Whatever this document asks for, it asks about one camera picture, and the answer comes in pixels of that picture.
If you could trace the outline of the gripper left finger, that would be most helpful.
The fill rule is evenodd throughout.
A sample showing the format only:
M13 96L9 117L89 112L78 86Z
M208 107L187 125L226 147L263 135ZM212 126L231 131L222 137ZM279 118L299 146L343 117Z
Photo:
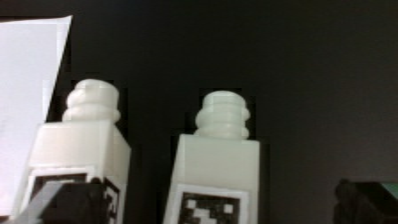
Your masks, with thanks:
M105 224L107 202L101 183L48 183L16 224Z

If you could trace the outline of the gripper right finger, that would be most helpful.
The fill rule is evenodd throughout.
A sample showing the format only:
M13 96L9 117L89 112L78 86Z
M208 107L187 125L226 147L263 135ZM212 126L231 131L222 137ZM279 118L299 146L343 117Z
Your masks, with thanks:
M340 181L334 224L398 224L398 182Z

